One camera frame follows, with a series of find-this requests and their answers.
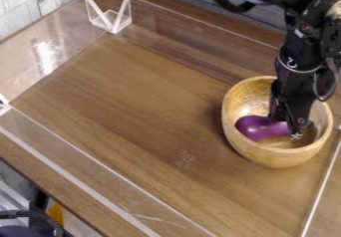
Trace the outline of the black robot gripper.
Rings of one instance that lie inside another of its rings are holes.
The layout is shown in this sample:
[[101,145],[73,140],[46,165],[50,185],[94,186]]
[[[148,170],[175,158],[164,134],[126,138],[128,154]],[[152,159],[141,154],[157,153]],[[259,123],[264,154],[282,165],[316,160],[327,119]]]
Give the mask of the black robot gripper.
[[276,79],[270,86],[268,117],[287,121],[290,138],[300,139],[311,125],[310,109],[315,101],[326,102],[338,85],[338,59],[327,56],[306,70],[283,48],[275,58]]

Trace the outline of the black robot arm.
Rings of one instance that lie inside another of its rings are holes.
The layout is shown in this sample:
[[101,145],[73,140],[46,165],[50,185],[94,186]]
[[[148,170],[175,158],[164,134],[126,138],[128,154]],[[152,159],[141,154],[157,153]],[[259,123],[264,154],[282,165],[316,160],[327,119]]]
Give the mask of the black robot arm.
[[341,0],[278,0],[287,33],[275,57],[268,116],[298,138],[310,109],[335,93],[341,78]]

